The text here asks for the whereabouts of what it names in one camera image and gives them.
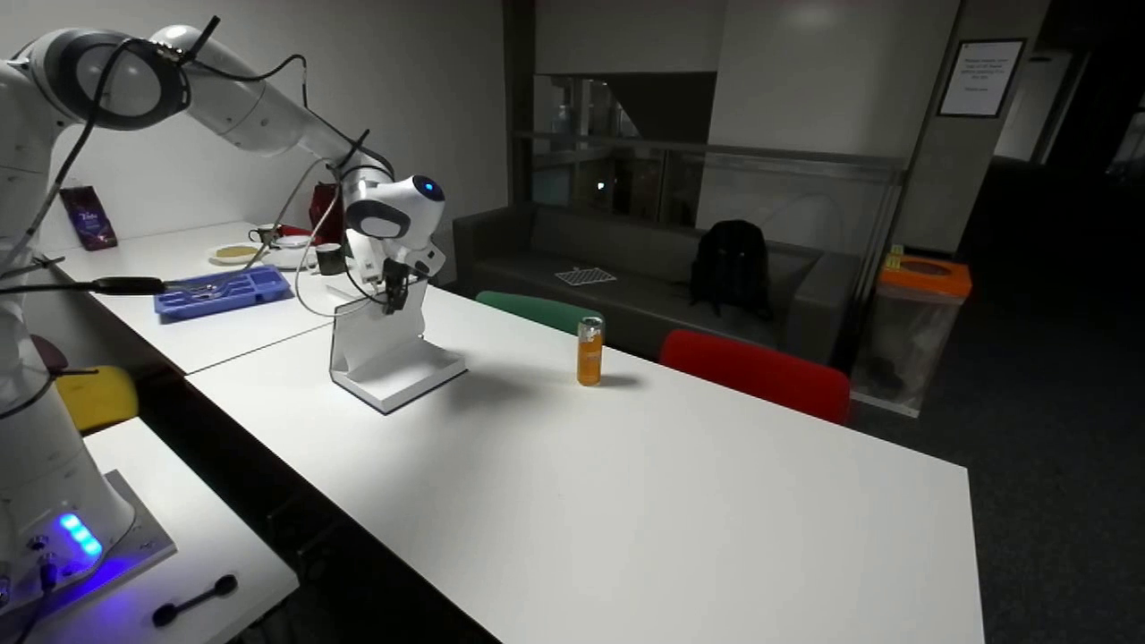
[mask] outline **box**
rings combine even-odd
[[[958,261],[886,252],[853,357],[851,398],[919,419],[969,288],[969,268]]]

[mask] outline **red chair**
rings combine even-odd
[[[830,422],[851,419],[851,380],[799,354],[695,330],[672,330],[658,345],[658,360],[696,380],[799,407],[805,413]]]

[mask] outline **framed picture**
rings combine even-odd
[[[964,38],[937,115],[950,118],[993,118],[1010,94],[1017,60],[1023,58],[1028,38]]]

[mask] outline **white table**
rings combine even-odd
[[[985,641],[964,469],[430,288],[469,374],[375,413],[329,330],[190,374],[499,641]]]
[[[104,473],[116,469],[124,474],[176,541],[176,554],[84,605],[42,617],[32,628],[32,641],[232,641],[295,589],[295,574],[285,562],[271,554],[141,422],[104,428],[88,436],[84,448]],[[152,607],[195,598],[221,571],[240,579],[227,598],[202,602],[163,628],[151,626]]]
[[[226,270],[212,266],[215,248],[248,244],[248,223],[152,233],[120,239],[109,251],[82,251],[73,239],[51,239],[46,252],[64,252],[59,270],[73,282],[98,275],[158,275],[158,279],[190,279],[206,270]],[[318,312],[329,312],[322,279],[300,275],[295,287],[305,299]],[[135,335],[158,345],[181,372],[199,372],[227,357],[271,345],[285,335],[329,326],[329,319],[300,308],[295,299],[275,299],[256,308],[240,308],[226,314],[190,319],[162,326],[152,314],[152,295],[96,295],[114,319],[120,319]]]

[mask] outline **orange bottle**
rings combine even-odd
[[[586,314],[574,330],[574,381],[597,387],[605,364],[605,319]]]

